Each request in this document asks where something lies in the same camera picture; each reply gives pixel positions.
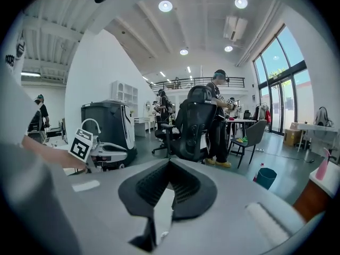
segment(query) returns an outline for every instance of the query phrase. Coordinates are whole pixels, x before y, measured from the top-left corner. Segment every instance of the round ceiling light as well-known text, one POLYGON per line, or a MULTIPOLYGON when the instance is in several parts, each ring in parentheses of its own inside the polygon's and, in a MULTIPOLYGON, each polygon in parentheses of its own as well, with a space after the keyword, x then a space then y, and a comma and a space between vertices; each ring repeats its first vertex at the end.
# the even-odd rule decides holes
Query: round ceiling light
POLYGON ((230 52, 233 50, 233 47, 232 46, 227 46, 226 48, 224 48, 224 51, 225 52, 230 52))
POLYGON ((247 0, 235 0, 235 6, 239 9, 244 9, 248 5, 247 0))
POLYGON ((185 56, 185 55, 187 55, 189 53, 189 51, 187 50, 187 49, 182 49, 181 51, 180 51, 180 54, 182 55, 182 56, 185 56))
POLYGON ((159 3, 158 8, 163 12, 169 12, 172 10, 172 4, 169 1, 162 1, 159 3))

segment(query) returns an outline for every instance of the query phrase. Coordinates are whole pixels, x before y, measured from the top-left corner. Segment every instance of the yellow shoe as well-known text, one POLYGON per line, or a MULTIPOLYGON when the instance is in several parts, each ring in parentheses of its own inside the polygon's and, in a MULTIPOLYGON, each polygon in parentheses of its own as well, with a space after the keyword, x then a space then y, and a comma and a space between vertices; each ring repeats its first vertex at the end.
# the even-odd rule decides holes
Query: yellow shoe
POLYGON ((205 162, 206 162, 206 164, 212 164, 212 165, 215 164, 215 160, 214 160, 214 159, 208 159, 208 158, 206 158, 206 159, 205 159, 205 162))
POLYGON ((219 163, 218 161, 216 161, 215 164, 223 166, 223 167, 226 167, 226 168, 232 167, 232 164, 230 162, 228 162, 228 161, 226 161, 225 163, 219 163))

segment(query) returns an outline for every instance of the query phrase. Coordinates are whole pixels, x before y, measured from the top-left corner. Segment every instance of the trash can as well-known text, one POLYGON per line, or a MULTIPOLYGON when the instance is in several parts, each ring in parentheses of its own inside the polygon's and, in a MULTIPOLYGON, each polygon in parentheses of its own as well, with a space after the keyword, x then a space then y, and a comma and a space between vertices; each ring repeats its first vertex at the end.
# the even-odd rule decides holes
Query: trash can
POLYGON ((261 168, 257 175, 256 182, 268 190, 270 186, 273 184, 276 175, 277 174, 272 169, 261 168))

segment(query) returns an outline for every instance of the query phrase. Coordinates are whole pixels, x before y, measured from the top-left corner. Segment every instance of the bottle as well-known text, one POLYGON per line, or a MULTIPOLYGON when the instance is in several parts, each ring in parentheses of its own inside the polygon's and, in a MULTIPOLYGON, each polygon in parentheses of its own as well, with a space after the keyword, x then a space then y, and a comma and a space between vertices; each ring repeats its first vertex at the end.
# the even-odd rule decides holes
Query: bottle
POLYGON ((324 148, 324 150, 326 152, 326 157, 323 160, 323 162, 320 164, 320 166, 317 170, 317 173, 315 174, 315 177, 320 181, 322 181, 324 179, 324 176, 325 176, 326 170, 327 170, 327 166, 328 166, 328 158, 330 157, 329 151, 326 148, 324 148))
POLYGON ((256 172, 256 175, 254 176, 254 179, 253 179, 253 181, 255 181, 256 182, 256 179, 257 179, 257 175, 259 174, 259 171, 257 171, 256 172))

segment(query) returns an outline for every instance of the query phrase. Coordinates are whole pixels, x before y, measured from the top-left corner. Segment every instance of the black railing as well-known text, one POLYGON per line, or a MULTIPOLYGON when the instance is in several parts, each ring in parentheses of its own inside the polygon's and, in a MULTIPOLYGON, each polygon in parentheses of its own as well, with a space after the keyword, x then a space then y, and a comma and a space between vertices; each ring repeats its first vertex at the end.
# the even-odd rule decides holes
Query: black railing
MULTIPOLYGON (((192 78, 192 79, 176 79, 169 81, 158 82, 155 84, 150 84, 150 88, 153 92, 158 92, 158 90, 175 90, 175 89, 190 89, 197 85, 207 85, 211 82, 212 77, 209 78, 192 78)), ((244 88, 244 78, 229 78, 229 82, 219 86, 220 88, 234 87, 234 88, 244 88)))

